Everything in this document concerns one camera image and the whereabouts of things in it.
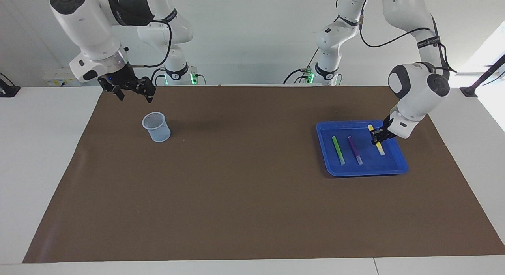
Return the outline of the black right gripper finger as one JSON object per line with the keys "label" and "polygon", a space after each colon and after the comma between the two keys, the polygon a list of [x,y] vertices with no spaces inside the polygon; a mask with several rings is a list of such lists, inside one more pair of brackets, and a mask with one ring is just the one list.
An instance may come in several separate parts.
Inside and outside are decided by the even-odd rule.
{"label": "black right gripper finger", "polygon": [[100,85],[104,92],[113,93],[119,100],[124,100],[125,95],[119,86],[114,86],[110,83],[101,83]]}
{"label": "black right gripper finger", "polygon": [[156,87],[153,82],[148,77],[143,77],[142,79],[135,80],[134,90],[135,93],[142,95],[146,101],[151,104],[153,102],[153,97],[156,92]]}

